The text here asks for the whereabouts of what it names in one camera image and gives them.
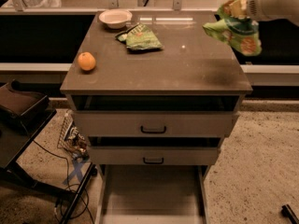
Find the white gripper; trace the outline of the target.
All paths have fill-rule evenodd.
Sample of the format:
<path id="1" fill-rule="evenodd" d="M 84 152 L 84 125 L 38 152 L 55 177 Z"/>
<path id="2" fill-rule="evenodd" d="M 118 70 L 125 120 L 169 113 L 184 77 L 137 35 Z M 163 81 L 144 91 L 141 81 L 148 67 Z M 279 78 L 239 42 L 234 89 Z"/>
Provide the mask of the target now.
<path id="1" fill-rule="evenodd" d="M 279 18 L 279 0 L 235 0 L 230 5 L 234 18 L 245 19 L 247 15 L 256 21 L 272 21 Z"/>

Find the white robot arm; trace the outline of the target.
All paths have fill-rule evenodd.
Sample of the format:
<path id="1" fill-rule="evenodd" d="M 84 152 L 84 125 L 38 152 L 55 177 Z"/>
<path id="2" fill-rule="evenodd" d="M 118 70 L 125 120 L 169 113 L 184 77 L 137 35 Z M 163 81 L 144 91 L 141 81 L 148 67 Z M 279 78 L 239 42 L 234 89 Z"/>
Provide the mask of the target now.
<path id="1" fill-rule="evenodd" d="M 231 16 L 254 21 L 288 20 L 299 25 L 299 0 L 235 0 Z"/>

